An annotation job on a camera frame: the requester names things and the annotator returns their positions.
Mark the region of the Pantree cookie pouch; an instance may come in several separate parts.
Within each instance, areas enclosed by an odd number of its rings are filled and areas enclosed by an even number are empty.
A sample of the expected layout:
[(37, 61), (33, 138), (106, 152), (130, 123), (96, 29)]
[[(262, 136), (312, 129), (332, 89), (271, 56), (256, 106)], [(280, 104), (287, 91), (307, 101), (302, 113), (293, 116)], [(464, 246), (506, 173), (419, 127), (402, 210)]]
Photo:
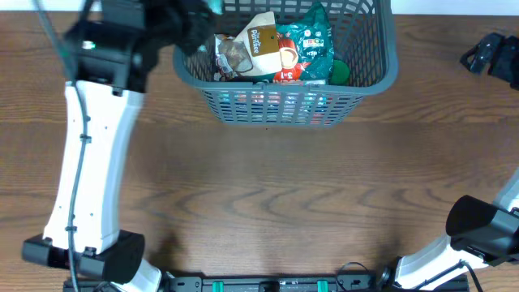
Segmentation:
[(270, 83), (280, 72), (281, 53), (273, 12), (255, 15), (237, 35), (215, 35), (215, 81)]

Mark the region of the Kleenex tissue multipack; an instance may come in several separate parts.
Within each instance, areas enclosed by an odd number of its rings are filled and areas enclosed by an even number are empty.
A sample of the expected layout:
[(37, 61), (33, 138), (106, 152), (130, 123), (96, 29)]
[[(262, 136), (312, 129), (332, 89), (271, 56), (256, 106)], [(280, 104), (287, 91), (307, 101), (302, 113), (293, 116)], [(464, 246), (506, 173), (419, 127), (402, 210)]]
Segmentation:
[(310, 126), (328, 124), (333, 97), (317, 93), (317, 84), (263, 84), (255, 90), (204, 91), (209, 109), (222, 122)]

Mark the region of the green Nescafe coffee bag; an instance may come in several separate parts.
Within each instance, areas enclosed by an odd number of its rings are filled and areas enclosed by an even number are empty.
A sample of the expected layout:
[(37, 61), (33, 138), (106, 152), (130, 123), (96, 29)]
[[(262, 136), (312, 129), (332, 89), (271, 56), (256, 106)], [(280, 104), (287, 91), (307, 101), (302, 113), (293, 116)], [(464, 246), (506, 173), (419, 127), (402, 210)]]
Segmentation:
[(281, 70), (252, 78), (253, 82), (326, 82), (332, 73), (332, 26), (325, 7), (315, 2), (299, 21), (276, 26)]

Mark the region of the small green packet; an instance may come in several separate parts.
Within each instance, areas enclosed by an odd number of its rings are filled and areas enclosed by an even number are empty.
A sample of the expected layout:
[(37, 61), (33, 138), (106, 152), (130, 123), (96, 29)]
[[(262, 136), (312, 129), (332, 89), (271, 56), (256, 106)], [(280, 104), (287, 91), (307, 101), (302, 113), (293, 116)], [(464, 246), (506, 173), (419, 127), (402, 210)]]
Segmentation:
[(331, 85), (346, 85), (350, 77), (349, 66), (341, 61), (334, 59), (332, 63), (332, 74), (329, 79)]

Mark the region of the small white-green sachet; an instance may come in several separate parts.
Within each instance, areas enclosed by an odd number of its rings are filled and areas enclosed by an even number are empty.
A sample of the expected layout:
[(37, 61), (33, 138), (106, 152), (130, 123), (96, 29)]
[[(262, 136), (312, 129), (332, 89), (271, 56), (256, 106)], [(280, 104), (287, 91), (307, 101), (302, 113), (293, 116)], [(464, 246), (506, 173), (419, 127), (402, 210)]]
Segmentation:
[(223, 14), (223, 0), (206, 0), (206, 3), (214, 14)]

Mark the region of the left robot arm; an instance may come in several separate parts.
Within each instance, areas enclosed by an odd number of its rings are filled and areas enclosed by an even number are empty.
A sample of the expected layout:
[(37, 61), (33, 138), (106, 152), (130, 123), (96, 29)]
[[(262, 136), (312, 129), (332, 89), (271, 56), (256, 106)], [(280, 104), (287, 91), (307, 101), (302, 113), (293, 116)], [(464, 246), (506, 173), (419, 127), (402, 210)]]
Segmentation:
[(66, 76), (66, 144), (53, 211), (41, 234), (24, 241), (27, 262), (69, 271), (67, 291), (167, 291), (168, 273), (144, 258), (142, 234), (119, 225), (127, 148), (159, 53), (191, 55), (212, 35), (219, 1), (91, 2), (62, 36), (41, 2), (41, 26)]

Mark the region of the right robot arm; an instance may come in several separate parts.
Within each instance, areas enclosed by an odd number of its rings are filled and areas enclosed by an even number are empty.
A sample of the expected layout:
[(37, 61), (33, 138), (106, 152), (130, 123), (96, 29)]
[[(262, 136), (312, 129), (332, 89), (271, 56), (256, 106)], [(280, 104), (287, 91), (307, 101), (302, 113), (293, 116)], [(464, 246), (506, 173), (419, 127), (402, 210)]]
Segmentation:
[[(470, 72), (486, 71), (518, 89), (518, 39), (491, 33), (461, 56)], [(462, 196), (449, 212), (444, 233), (411, 255), (396, 259), (376, 284), (378, 291), (460, 291), (464, 273), (518, 262), (518, 176), (488, 203)]]

